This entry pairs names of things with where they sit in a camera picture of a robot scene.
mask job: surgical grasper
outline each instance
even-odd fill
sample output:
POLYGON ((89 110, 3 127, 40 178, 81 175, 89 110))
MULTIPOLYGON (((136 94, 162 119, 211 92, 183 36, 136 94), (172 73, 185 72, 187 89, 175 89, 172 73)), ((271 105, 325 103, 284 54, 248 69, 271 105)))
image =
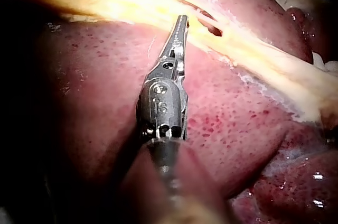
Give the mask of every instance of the surgical grasper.
POLYGON ((172 195, 179 142, 187 138, 188 96, 182 83, 188 28, 188 16, 180 15, 155 67, 145 78, 136 108, 140 138, 172 195))

